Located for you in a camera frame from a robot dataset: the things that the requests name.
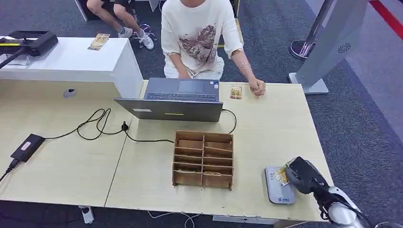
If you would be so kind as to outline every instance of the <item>logo on tray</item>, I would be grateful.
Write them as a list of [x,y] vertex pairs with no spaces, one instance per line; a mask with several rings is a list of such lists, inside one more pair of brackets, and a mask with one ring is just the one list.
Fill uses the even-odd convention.
[[279,201],[279,202],[289,202],[289,199],[287,199],[287,198],[281,198],[281,197],[280,197],[280,198],[278,199],[278,201]]

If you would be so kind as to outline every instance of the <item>touchpad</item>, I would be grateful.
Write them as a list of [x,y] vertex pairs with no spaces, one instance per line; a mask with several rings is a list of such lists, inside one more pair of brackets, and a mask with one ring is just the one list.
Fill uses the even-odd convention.
[[203,83],[198,81],[179,81],[179,92],[201,93],[203,92]]

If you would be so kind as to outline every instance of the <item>graphic print on t-shirt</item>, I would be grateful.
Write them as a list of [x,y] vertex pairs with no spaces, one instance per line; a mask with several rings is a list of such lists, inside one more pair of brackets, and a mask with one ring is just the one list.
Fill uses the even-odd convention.
[[213,47],[215,34],[216,28],[208,25],[199,32],[197,38],[179,40],[190,57],[200,62],[209,62],[214,61],[217,53],[217,49]]

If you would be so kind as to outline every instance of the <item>wooden compartment box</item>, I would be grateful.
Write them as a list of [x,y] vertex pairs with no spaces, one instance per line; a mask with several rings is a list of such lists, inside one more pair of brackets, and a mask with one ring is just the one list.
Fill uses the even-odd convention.
[[172,184],[232,187],[232,134],[177,131]]

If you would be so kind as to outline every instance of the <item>small package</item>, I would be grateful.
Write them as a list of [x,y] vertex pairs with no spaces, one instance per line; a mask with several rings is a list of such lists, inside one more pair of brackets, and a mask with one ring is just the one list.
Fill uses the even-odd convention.
[[283,165],[277,171],[274,172],[274,177],[282,186],[286,186],[289,183],[289,180],[286,175],[286,166],[287,165]]
[[231,87],[231,99],[242,99],[242,87],[233,86]]
[[99,51],[104,44],[108,41],[110,34],[101,34],[99,33],[95,39],[92,41],[91,45],[88,47],[88,50]]

